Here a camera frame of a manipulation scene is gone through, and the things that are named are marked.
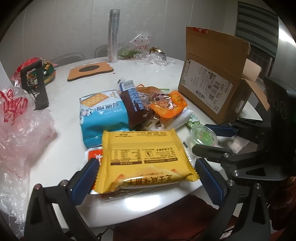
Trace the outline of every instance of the white table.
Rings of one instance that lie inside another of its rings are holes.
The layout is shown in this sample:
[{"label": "white table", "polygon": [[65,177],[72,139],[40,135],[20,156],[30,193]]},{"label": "white table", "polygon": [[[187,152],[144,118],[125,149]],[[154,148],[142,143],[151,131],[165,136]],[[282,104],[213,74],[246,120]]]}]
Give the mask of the white table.
[{"label": "white table", "polygon": [[[41,183],[43,187],[55,186],[61,180],[69,180],[84,164],[86,148],[82,141],[79,124],[79,98],[91,93],[112,90],[119,79],[133,80],[135,85],[156,86],[177,90],[183,61],[175,59],[174,64],[162,67],[156,64],[144,65],[133,60],[121,60],[110,64],[114,72],[99,74],[92,77],[67,82],[69,71],[83,64],[107,61],[106,57],[85,60],[57,69],[56,79],[46,86],[49,97],[49,108],[55,120],[56,139],[51,142],[43,155],[32,167],[30,173],[30,190]],[[186,99],[188,108],[200,119],[202,124],[214,122],[197,106]],[[258,113],[247,103],[241,117],[261,120]],[[187,127],[177,130],[181,139],[188,134]],[[220,171],[221,166],[211,163],[214,169]],[[83,205],[77,209],[89,227],[99,227],[124,222],[144,216],[159,210],[193,192],[202,184],[196,182],[181,182],[168,186],[155,187],[139,194],[112,200],[104,203],[93,201],[87,196]],[[67,224],[58,205],[54,205],[62,228]]]}]

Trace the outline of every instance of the cardboard flap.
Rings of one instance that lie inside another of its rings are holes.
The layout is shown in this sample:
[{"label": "cardboard flap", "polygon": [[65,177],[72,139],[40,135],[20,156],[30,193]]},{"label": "cardboard flap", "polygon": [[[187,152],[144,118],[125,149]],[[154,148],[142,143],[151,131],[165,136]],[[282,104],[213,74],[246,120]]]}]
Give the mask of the cardboard flap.
[{"label": "cardboard flap", "polygon": [[244,79],[248,79],[248,80],[255,82],[256,79],[258,78],[261,70],[262,69],[259,65],[250,61],[249,59],[246,59],[246,63],[244,65],[244,70],[242,72],[242,77]]},{"label": "cardboard flap", "polygon": [[249,46],[247,41],[232,35],[186,27],[186,52],[208,60],[235,78],[242,76]]},{"label": "cardboard flap", "polygon": [[244,79],[244,80],[250,86],[250,88],[252,89],[252,91],[256,95],[257,99],[261,102],[261,104],[264,106],[264,108],[267,111],[269,109],[269,104],[268,104],[267,97],[264,94],[264,92],[259,88],[257,83],[255,83],[251,80],[247,80],[247,79]]}]

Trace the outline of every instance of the cork coaster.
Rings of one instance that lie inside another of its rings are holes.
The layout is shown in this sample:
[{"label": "cork coaster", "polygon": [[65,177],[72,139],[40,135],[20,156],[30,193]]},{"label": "cork coaster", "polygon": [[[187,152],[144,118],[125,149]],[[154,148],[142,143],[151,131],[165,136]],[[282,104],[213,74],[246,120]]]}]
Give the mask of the cork coaster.
[{"label": "cork coaster", "polygon": [[68,82],[96,74],[112,72],[114,69],[107,62],[83,65],[70,70]]},{"label": "cork coaster", "polygon": [[87,107],[93,107],[94,105],[96,105],[96,104],[98,104],[98,103],[100,103],[103,100],[108,99],[108,98],[109,98],[109,96],[104,95],[102,93],[98,93],[98,94],[95,94],[95,95],[83,100],[81,102],[81,104],[83,104],[83,105],[85,105]]}]

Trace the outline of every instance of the blue cracker package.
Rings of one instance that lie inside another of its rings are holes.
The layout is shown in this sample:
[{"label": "blue cracker package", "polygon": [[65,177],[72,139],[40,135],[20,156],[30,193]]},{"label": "blue cracker package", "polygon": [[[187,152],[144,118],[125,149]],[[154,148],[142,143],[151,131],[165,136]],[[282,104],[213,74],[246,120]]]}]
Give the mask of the blue cracker package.
[{"label": "blue cracker package", "polygon": [[116,90],[80,98],[80,125],[87,148],[102,144],[103,131],[129,131],[128,114]]}]

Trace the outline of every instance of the yellow snack package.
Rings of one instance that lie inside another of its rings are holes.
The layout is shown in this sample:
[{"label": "yellow snack package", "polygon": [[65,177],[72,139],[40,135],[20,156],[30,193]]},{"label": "yellow snack package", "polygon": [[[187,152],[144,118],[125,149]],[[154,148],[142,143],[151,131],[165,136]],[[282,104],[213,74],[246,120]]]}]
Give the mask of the yellow snack package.
[{"label": "yellow snack package", "polygon": [[95,186],[101,194],[199,178],[174,129],[104,131],[103,156]]}]

